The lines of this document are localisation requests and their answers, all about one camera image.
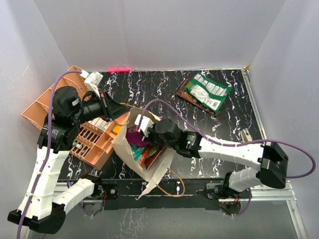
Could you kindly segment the brown paper bag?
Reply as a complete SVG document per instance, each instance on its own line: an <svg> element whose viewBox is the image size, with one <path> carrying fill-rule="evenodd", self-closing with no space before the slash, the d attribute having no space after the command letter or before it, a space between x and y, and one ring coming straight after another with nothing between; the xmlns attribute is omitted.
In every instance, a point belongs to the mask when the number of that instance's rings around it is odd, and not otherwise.
<svg viewBox="0 0 319 239"><path fill-rule="evenodd" d="M130 108L125 121L112 147L121 160L146 182L146 188L141 192L142 197L151 192L159 183L170 166L175 151L164 146L143 141L143 130L153 123L158 123L159 117L141 108Z"/></svg>

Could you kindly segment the brown kettle chips bag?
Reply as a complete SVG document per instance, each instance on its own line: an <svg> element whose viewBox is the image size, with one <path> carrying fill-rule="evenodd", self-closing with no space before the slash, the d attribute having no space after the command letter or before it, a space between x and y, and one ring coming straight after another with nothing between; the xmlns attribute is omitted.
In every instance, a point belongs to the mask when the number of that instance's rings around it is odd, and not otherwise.
<svg viewBox="0 0 319 239"><path fill-rule="evenodd" d="M193 104L194 106L200 108L201 110L204 110L207 113L210 113L213 116L219 115L219 113L215 113L214 111L206 108L203 106L200 102L198 102L192 95L190 95L187 91L185 91L186 85L190 82L192 79L191 76L187 77L185 80L182 81L182 83L178 86L178 88L175 90L174 94L187 102Z"/></svg>

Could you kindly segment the green snack bag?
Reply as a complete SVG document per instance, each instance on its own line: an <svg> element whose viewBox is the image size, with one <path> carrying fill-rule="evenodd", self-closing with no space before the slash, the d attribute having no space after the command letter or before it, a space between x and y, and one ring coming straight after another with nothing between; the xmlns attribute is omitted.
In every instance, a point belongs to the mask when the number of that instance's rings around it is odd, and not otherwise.
<svg viewBox="0 0 319 239"><path fill-rule="evenodd" d="M198 72L184 90L206 109L218 114L233 87L224 86Z"/></svg>

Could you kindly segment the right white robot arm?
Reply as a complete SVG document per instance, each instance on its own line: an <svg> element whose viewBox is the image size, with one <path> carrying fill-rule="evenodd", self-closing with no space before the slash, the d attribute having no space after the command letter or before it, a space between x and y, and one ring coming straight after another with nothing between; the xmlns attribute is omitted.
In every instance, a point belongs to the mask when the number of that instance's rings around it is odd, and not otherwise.
<svg viewBox="0 0 319 239"><path fill-rule="evenodd" d="M284 189L288 156L277 143L253 143L240 146L230 141L215 140L194 131L183 131L169 119L153 122L143 117L140 131L144 141L173 149L187 158L221 159L245 165L238 172L228 172L222 184L208 186L210 198L235 198L254 186Z"/></svg>

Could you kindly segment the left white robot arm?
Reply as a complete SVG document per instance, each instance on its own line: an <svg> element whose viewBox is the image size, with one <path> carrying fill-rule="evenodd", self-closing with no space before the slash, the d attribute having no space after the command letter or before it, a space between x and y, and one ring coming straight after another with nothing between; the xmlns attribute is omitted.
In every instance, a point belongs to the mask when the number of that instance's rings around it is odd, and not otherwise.
<svg viewBox="0 0 319 239"><path fill-rule="evenodd" d="M85 174L58 196L54 190L64 161L80 133L80 125L95 118L116 120L129 108L112 100L107 92L88 91L79 97L77 90L65 86L52 91L48 115L38 138L37 158L28 190L19 208L9 212L8 221L42 234L55 234L66 215L83 199L99 198L101 178Z"/></svg>

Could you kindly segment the purple snack bag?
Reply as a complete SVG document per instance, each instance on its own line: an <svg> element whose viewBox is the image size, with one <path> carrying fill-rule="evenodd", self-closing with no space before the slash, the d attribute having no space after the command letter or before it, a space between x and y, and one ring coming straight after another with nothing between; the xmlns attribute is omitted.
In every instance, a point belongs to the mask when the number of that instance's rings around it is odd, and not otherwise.
<svg viewBox="0 0 319 239"><path fill-rule="evenodd" d="M146 146L149 142L143 141L143 135L136 130L135 126L132 126L126 131L126 140L129 144L135 146Z"/></svg>

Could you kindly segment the yellow orange small item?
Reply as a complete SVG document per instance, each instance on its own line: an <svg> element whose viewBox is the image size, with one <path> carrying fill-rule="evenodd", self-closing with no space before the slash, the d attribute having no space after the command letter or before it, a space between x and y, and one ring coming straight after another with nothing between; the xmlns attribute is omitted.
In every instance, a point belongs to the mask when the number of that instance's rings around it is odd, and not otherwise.
<svg viewBox="0 0 319 239"><path fill-rule="evenodd" d="M117 124L116 124L116 125L114 125L113 128L111 129L111 132L114 133L114 134L118 134L118 133L120 132L121 128L122 128L122 127L121 127L120 125L117 125Z"/></svg>

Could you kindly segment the orange snack packet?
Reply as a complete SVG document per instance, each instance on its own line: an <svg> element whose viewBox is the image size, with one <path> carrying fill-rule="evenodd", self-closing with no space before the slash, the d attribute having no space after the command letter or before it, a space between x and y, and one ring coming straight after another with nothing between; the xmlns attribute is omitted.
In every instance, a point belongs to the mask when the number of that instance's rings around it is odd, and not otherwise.
<svg viewBox="0 0 319 239"><path fill-rule="evenodd" d="M150 156L152 156L155 152L156 152L156 149L154 146L149 145L148 147L146 147L146 149L144 150L144 152L142 153L141 157L138 160L139 165L143 166L145 160L149 158Z"/></svg>

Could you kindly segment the red snack packet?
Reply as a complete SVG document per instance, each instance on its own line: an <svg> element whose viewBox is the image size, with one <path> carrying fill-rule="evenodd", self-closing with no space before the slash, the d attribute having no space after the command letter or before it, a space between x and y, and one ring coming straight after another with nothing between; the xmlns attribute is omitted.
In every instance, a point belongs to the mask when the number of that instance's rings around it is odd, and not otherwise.
<svg viewBox="0 0 319 239"><path fill-rule="evenodd" d="M154 154L146 158L144 161L144 166L146 171L149 171L150 168L154 165L155 161L165 152L166 148L161 146Z"/></svg>

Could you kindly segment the teal snack packet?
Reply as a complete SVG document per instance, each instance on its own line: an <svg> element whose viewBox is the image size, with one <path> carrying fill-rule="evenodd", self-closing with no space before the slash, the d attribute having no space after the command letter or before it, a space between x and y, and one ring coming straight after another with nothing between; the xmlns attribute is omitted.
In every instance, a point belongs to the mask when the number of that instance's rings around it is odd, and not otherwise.
<svg viewBox="0 0 319 239"><path fill-rule="evenodd" d="M139 158L141 157L141 155L144 152L145 148L146 148L145 146L131 145L132 155L133 155L133 159L135 161L139 160Z"/></svg>

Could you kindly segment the pink compartment tray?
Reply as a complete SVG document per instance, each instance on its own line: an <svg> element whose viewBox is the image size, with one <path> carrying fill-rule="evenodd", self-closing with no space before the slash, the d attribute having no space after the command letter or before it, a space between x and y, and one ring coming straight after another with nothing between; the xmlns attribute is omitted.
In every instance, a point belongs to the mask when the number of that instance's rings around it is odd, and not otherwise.
<svg viewBox="0 0 319 239"><path fill-rule="evenodd" d="M75 139L81 148L73 146L70 154L100 170L114 152L112 141L117 136L113 131L115 125L112 121L106 125L106 129L101 129L89 122L83 123Z"/></svg>

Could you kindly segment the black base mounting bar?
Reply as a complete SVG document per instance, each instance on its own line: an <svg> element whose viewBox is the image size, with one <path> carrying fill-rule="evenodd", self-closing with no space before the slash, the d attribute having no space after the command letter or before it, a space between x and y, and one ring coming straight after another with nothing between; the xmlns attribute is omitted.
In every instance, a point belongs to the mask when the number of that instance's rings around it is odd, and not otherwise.
<svg viewBox="0 0 319 239"><path fill-rule="evenodd" d="M139 198L146 189L147 182L143 179L103 179L102 186L106 191L105 210L119 209L180 209L201 208L219 210L224 207L227 212L238 213L241 209L239 201L234 198L222 201L214 199L207 189L222 184L221 179L184 179L185 193L181 197L166 195L155 187L150 193Z"/></svg>

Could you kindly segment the aluminium frame rail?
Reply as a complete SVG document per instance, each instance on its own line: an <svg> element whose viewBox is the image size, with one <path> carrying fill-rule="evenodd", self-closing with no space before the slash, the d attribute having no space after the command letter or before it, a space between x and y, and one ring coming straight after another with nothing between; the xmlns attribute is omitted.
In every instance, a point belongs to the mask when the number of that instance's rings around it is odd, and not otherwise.
<svg viewBox="0 0 319 239"><path fill-rule="evenodd" d="M252 104L252 108L256 117L256 121L258 124L259 132L261 137L265 139L267 137L257 104L253 95L252 86L249 78L249 66L244 66L241 69L242 76L244 79L244 83L250 98L250 102ZM284 189L272 189L267 186L255 186L252 189L252 196L254 201L284 201L287 204L290 218L295 228L295 232L297 234L297 238L299 239L307 239L308 235L306 229L304 227L298 206L297 206L297 198L295 196L294 190L292 188L292 184L290 181L287 181L286 187Z"/></svg>

